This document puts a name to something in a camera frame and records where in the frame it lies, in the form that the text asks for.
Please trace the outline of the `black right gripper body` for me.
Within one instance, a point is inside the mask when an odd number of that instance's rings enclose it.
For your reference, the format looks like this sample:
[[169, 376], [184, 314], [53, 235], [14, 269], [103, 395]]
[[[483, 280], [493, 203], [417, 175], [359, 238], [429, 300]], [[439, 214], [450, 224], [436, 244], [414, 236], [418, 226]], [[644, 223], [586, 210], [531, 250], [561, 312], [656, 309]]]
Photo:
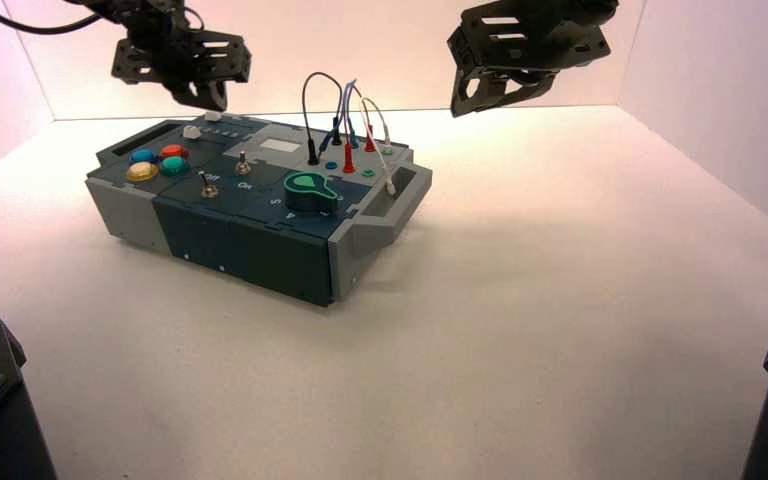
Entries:
[[465, 72], [564, 70], [611, 53], [601, 26], [616, 1], [492, 1], [464, 10], [447, 40]]

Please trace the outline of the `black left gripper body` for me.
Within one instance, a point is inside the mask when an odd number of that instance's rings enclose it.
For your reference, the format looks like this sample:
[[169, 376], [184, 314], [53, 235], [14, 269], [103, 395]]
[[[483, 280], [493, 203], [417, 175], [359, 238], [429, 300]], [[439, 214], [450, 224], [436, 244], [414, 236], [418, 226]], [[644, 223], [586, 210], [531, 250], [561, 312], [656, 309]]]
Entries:
[[199, 30], [157, 37], [137, 45], [120, 40], [114, 51], [111, 75], [128, 84], [245, 83], [252, 55], [242, 37]]

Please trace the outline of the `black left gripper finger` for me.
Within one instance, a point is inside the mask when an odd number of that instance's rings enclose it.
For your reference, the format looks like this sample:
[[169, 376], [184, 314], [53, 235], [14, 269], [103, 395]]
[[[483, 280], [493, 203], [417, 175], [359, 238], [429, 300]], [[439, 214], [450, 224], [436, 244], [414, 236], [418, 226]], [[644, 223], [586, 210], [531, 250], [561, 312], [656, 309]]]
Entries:
[[228, 99], [226, 82], [224, 80], [209, 80], [201, 85], [203, 108], [206, 110], [224, 112]]
[[183, 106], [204, 108], [203, 90], [193, 82], [170, 82], [169, 93], [173, 100]]

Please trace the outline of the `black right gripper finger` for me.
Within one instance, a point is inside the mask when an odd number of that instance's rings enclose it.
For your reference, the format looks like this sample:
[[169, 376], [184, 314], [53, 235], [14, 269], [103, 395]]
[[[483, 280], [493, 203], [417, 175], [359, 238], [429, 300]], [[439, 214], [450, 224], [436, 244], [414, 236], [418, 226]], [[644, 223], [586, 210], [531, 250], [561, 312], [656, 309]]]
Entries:
[[552, 88], [558, 71], [503, 69], [495, 75], [505, 83], [512, 81], [518, 85], [512, 92], [503, 91], [503, 96], [494, 104], [495, 108], [500, 108], [543, 96]]
[[470, 74], [457, 68], [450, 102], [453, 117], [511, 105], [506, 92], [509, 79], [497, 72]]

